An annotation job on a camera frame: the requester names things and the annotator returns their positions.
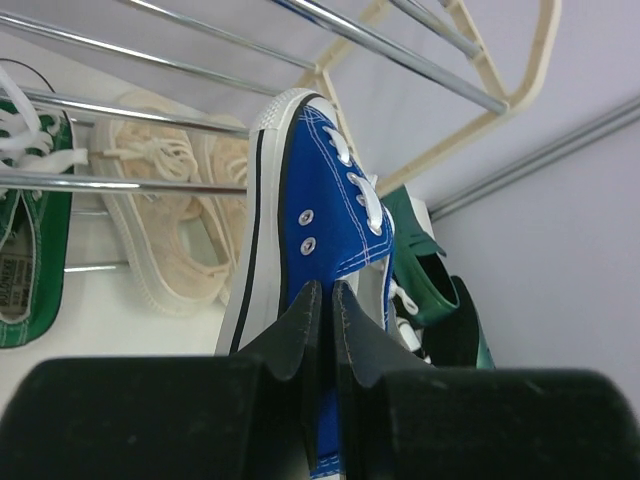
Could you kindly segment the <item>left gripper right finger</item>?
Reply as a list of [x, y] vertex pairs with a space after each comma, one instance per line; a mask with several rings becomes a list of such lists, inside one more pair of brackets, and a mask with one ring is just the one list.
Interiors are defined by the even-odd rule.
[[349, 479], [635, 479], [639, 424], [589, 370], [434, 368], [332, 294]]

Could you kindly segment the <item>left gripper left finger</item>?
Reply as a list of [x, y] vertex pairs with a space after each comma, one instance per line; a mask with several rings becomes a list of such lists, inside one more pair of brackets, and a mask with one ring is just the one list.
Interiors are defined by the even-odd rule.
[[1, 419], [5, 479], [306, 479], [317, 463], [321, 287], [230, 356], [63, 358]]

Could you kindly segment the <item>beige lace sneaker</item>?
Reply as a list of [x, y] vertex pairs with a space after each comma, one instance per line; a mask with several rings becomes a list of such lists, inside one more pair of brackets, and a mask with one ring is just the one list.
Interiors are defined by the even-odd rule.
[[[247, 140], [203, 132], [190, 132], [188, 136], [199, 175], [205, 183], [247, 186]], [[227, 305], [242, 248], [247, 202], [240, 196], [213, 196], [211, 200], [221, 221], [223, 245], [230, 254], [229, 274], [219, 292], [221, 302]]]
[[[171, 126], [100, 118], [89, 141], [97, 176], [202, 180], [188, 133]], [[190, 194], [105, 194], [136, 284], [155, 310], [191, 316], [211, 305], [229, 280], [232, 257], [214, 198]]]

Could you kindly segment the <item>blue sneaker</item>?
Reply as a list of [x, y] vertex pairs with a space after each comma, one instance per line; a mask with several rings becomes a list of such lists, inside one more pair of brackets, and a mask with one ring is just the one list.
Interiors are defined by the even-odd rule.
[[251, 129], [248, 218], [216, 350], [259, 478], [392, 479], [385, 375], [418, 367], [396, 320], [395, 227], [330, 102], [275, 97]]

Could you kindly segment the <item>green sneaker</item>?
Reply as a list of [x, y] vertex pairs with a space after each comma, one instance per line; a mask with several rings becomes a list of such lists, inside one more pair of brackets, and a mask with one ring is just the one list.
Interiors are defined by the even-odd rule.
[[[43, 109], [1, 71], [1, 172], [70, 174], [88, 164], [66, 112]], [[72, 194], [1, 189], [1, 347], [24, 346], [49, 330], [64, 284]]]

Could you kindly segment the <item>teal heel shoe lower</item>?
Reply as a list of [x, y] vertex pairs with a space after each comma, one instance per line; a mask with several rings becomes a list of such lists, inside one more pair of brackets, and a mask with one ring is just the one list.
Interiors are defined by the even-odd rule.
[[458, 277], [452, 283], [459, 297], [459, 307], [450, 315], [423, 329], [422, 347], [435, 367], [494, 369], [481, 322], [471, 295]]

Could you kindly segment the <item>teal heel shoe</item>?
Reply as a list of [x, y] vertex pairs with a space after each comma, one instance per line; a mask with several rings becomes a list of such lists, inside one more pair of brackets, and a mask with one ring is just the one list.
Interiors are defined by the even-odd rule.
[[459, 297], [459, 307], [450, 315], [423, 329], [422, 347], [435, 367], [494, 369], [481, 322], [471, 295], [458, 277], [452, 283]]
[[446, 252], [420, 225], [409, 194], [400, 187], [382, 198], [395, 225], [394, 279], [415, 303], [410, 319], [432, 326], [457, 310], [459, 296], [446, 271]]

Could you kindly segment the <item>teal heel shoe upper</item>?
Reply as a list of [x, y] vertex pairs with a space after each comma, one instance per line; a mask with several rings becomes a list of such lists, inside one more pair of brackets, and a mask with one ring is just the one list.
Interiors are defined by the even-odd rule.
[[382, 198], [395, 225], [394, 279], [415, 303], [410, 319], [432, 326], [457, 310], [459, 296], [446, 271], [446, 252], [420, 225], [409, 194], [400, 187]]

